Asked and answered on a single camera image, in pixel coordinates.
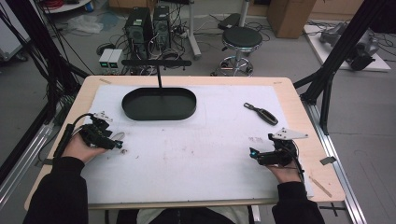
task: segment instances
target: gray floor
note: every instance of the gray floor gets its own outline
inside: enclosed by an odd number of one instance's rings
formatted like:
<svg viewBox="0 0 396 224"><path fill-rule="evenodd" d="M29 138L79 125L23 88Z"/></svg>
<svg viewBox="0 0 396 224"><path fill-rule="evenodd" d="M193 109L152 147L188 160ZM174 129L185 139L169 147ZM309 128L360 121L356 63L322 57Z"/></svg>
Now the gray floor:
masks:
<svg viewBox="0 0 396 224"><path fill-rule="evenodd" d="M227 8L232 12L234 4ZM206 15L206 10L198 8L196 15ZM95 74L101 73L98 64L99 56L96 48L113 35L121 35L121 27L125 19L121 14L115 16L106 12L106 4L99 5L91 15L98 15L100 20L107 22L107 27L99 35L81 36L83 33L66 34L66 39L77 51L82 60ZM69 18L80 14L87 14L83 10L74 10L55 15L54 19L66 22ZM211 17L197 17L196 28L204 22L213 21ZM248 18L267 24L265 18ZM220 33L215 28L215 22L208 22L201 32ZM289 77L292 81L306 77L320 67L318 58L312 50L305 36L298 39L277 39L271 31L264 31L270 36L270 41L264 42L262 47L250 56L255 65L256 77ZM218 62L226 56L232 55L230 50L221 51L220 36L196 36L202 58L193 61L186 71L181 69L167 69L165 76L209 76ZM192 60L191 49L185 44L185 60ZM79 68L87 71L84 65L74 55L70 48L66 48L70 61ZM396 56L383 50L378 52L383 59L396 60ZM392 174L393 163L396 161L394 142L396 139L396 102L393 98L396 92L396 63L388 62L392 68L390 72L351 72L340 70L337 72L332 88L332 101L329 115L329 132L337 149L341 163L353 190L361 205L368 223L394 223L396 219L396 175ZM0 163L3 163L10 151L23 136L31 122L38 115L46 103L46 82L36 71L32 61L21 63L17 61L0 65L0 106L3 114L0 117ZM39 168L32 166L16 190L0 211L1 223L21 223L25 211L23 203L32 187ZM335 206L344 207L343 203ZM337 211L337 216L331 210L321 210L327 223L349 223L346 211ZM111 223L115 223L117 211L110 212ZM274 223L271 205L261 206L262 223ZM90 223L104 223L103 211L91 211Z"/></svg>

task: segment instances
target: black cable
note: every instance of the black cable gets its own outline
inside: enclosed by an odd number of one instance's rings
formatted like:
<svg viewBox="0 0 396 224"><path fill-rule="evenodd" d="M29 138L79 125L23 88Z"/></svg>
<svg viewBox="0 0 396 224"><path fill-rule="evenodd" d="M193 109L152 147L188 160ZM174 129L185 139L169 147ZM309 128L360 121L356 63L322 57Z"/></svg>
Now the black cable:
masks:
<svg viewBox="0 0 396 224"><path fill-rule="evenodd" d="M84 66L90 70L90 72L95 75L95 73L88 67L87 64L84 63L84 61L82 61L82 59L79 57L79 55L76 53L76 51L70 46L69 42L66 40L66 38L64 38L64 36L62 34L60 34L61 37L64 39L64 41L66 42L66 44L70 47L71 50L73 50L73 52L75 52L76 56L79 58L79 60L84 64Z"/></svg>
<svg viewBox="0 0 396 224"><path fill-rule="evenodd" d="M261 23L256 22L256 21L246 23L246 27L259 32L262 36L264 35L266 37L266 39L264 39L262 42L268 42L271 40L271 37L268 34L263 32L264 30L272 30L271 27L265 27L264 25L262 25Z"/></svg>
<svg viewBox="0 0 396 224"><path fill-rule="evenodd" d="M55 24L55 22L53 21L53 19L52 19L52 17L51 17L50 9L49 9L49 7L48 7L47 5L46 5L46 8L47 8L47 12L45 12L45 11L44 11L45 9L41 6L41 10L42 10L42 11L44 12L44 14L46 15L46 18L47 18L47 20L48 20L48 22L49 22L49 25L50 25L50 27L52 28L53 32L55 33L56 38L58 39L59 44L61 45L62 50L64 51L64 57L66 58L67 62L69 63L69 59L68 59L68 57L67 57L66 50L64 49L64 43L63 43L62 39L60 38L60 34L61 34L61 33L58 32L58 28L56 27L56 24Z"/></svg>
<svg viewBox="0 0 396 224"><path fill-rule="evenodd" d="M3 7L3 4L1 2L0 2L0 7L3 9L4 15L5 15L5 18L7 19L7 21L9 23L11 23L11 20L9 19L9 16L8 16L8 14L6 12L6 9Z"/></svg>
<svg viewBox="0 0 396 224"><path fill-rule="evenodd" d="M177 15L176 15L175 19L173 20L173 22L171 24L171 27L173 27L175 25L175 22L176 22L177 19L179 19L179 21L181 23L180 10L181 10L182 7L184 7L184 5L176 4L176 6L177 6L177 9L176 9L177 10Z"/></svg>
<svg viewBox="0 0 396 224"><path fill-rule="evenodd" d="M384 49L384 48L382 48L381 46L379 46L382 50L384 50L385 52L387 52L387 53L389 53L389 54L391 54L391 55L393 55L393 56L396 56L396 53L392 53L392 52L390 52L390 51L388 51L387 49Z"/></svg>
<svg viewBox="0 0 396 224"><path fill-rule="evenodd" d="M128 40L123 40L122 42L120 42L118 45L117 45L117 49L123 44L123 43L126 43Z"/></svg>
<svg viewBox="0 0 396 224"><path fill-rule="evenodd" d="M39 61L35 57L35 53L32 50L32 48L27 44L26 39L24 39L23 36L21 36L21 34L18 32L18 30L11 23L8 22L5 14L1 10L0 10L0 19L4 22L4 24L8 27L8 29L17 37L17 39L21 42L22 46L27 50L27 52L29 53L29 55L33 59L33 61L35 63L35 66L37 67L40 75L44 79L46 79L48 82L50 82L48 75L46 74L46 72L42 68L41 64L39 63Z"/></svg>
<svg viewBox="0 0 396 224"><path fill-rule="evenodd" d="M315 22L315 21L311 21L311 20L308 20L306 22L306 24L307 25L317 26L319 28L319 30L316 31L316 32L310 32L310 33L307 33L306 31L303 31L302 35L317 35L317 34L321 34L321 33L323 33L323 31L326 31L327 29L333 28L334 26L337 25L337 24L334 24L334 23Z"/></svg>
<svg viewBox="0 0 396 224"><path fill-rule="evenodd" d="M298 161L298 154L299 154L299 150L297 148L297 146L295 145L294 141L292 141L292 143L294 144L294 146L296 147L296 155L294 155L288 148L286 147L282 147L283 150L285 150L286 152L288 152L289 156L291 156L291 159L294 161L294 163L297 166L297 171L298 174L300 176L300 179L302 181L302 183L304 183L304 170L300 164L300 162Z"/></svg>
<svg viewBox="0 0 396 224"><path fill-rule="evenodd" d="M221 20L219 20L217 17L215 17L215 16L213 16L211 14L209 14L209 16L212 17L213 19L215 19L216 21L221 22Z"/></svg>
<svg viewBox="0 0 396 224"><path fill-rule="evenodd" d="M116 49L117 47L112 43L101 44L96 48L96 54L102 55L105 49Z"/></svg>
<svg viewBox="0 0 396 224"><path fill-rule="evenodd" d="M73 122L73 126L76 126L76 124L77 124L77 122L79 121L79 120L81 120L82 118L84 118L84 117L88 117L88 116L93 116L93 114L92 113L86 113L86 114L83 114L83 115L81 115L81 116L79 116L74 122Z"/></svg>

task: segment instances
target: black tool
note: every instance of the black tool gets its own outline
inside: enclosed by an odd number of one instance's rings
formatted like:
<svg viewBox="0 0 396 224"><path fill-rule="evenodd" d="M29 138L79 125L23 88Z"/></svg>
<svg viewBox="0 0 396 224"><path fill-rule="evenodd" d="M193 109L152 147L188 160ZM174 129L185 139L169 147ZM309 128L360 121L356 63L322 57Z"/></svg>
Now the black tool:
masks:
<svg viewBox="0 0 396 224"><path fill-rule="evenodd" d="M271 133L268 139L274 141L275 150L272 152L260 152L250 147L250 158L256 160L260 165L282 165L286 166L297 158L297 148L292 140L280 140L273 138Z"/></svg>
<svg viewBox="0 0 396 224"><path fill-rule="evenodd" d="M105 115L105 112L102 112L100 114L88 113L79 116L73 124L66 125L64 135L62 136L62 139L53 154L54 158L60 158L62 154L64 154L64 150L66 149L67 144L73 136L73 131L76 127L77 122L87 116L89 116L92 120L92 124L84 124L80 127L78 131L82 137L82 140L84 140L87 146L102 147L105 149L113 149L114 147L122 148L121 141L113 141L108 138L112 134L112 132L107 130L109 125L105 121L105 119L108 119Z"/></svg>
<svg viewBox="0 0 396 224"><path fill-rule="evenodd" d="M256 108L254 107L254 105L248 103L244 103L244 107L256 111L256 113L259 115L260 118L262 118L271 125L276 125L278 123L277 118L265 109Z"/></svg>

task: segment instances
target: person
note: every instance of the person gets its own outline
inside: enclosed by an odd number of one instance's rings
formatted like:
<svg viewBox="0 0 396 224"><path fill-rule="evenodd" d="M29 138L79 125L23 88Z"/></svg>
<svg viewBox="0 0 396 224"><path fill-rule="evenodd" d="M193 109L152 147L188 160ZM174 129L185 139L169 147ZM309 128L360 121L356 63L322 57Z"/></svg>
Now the person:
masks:
<svg viewBox="0 0 396 224"><path fill-rule="evenodd" d="M81 136L75 134L62 157L53 160L51 172L40 181L23 224L89 223L87 185L80 173L86 162L104 152L103 148L88 147ZM307 199L293 163L267 168L279 182L279 201L273 207L276 224L324 223L318 205Z"/></svg>

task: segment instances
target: stool leg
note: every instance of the stool leg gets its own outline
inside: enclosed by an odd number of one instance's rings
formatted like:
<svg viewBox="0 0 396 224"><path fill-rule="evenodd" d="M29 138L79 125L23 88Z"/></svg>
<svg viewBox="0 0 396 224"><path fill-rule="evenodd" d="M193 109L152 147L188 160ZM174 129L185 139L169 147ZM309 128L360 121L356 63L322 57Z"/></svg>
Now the stool leg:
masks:
<svg viewBox="0 0 396 224"><path fill-rule="evenodd" d="M241 54L242 54L241 51L237 51L236 55L235 55L235 64L233 65L233 75L234 76L238 73L239 68L240 68L239 63L241 62L241 58L242 58Z"/></svg>

